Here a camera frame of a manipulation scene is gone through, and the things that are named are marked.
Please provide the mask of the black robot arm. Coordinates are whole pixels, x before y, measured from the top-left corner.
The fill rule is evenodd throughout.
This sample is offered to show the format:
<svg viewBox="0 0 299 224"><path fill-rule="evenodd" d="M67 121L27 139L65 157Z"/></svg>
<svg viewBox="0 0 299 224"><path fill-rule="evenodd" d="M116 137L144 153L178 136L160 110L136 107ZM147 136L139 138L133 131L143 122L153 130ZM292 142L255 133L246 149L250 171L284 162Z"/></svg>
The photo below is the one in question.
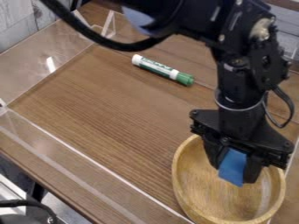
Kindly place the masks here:
<svg viewBox="0 0 299 224"><path fill-rule="evenodd" d="M284 169L294 144L267 110L288 79L290 61L276 39L276 16L262 0L123 0L136 29L153 38L182 34L204 42L218 67L218 108L195 109L191 132L200 136L211 166L235 186L258 181L262 169Z"/></svg>

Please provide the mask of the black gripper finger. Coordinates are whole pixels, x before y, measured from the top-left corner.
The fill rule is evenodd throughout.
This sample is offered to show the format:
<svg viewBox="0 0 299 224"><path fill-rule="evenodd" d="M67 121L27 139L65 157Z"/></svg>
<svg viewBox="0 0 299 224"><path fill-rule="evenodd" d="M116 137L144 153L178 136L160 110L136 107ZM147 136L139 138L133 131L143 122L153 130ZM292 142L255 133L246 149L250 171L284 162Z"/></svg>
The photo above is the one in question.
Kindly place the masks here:
<svg viewBox="0 0 299 224"><path fill-rule="evenodd" d="M202 140L210 164L218 170L230 148L211 135L204 135Z"/></svg>
<svg viewBox="0 0 299 224"><path fill-rule="evenodd" d="M268 167L264 159L258 155L247 156L247 162L243 172L244 182L247 184L254 184L258 181L260 172L264 167Z"/></svg>

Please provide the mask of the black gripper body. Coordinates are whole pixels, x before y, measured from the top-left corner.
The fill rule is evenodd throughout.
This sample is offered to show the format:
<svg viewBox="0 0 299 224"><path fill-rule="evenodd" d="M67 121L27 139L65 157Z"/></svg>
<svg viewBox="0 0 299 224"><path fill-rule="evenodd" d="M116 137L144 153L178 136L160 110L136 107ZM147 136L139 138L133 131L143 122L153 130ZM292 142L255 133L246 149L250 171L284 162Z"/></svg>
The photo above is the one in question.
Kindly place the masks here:
<svg viewBox="0 0 299 224"><path fill-rule="evenodd" d="M252 111L224 108L195 109L190 113L191 132L200 137L211 135L247 156L258 155L266 163L280 169L287 167L295 146L271 127L263 107Z"/></svg>

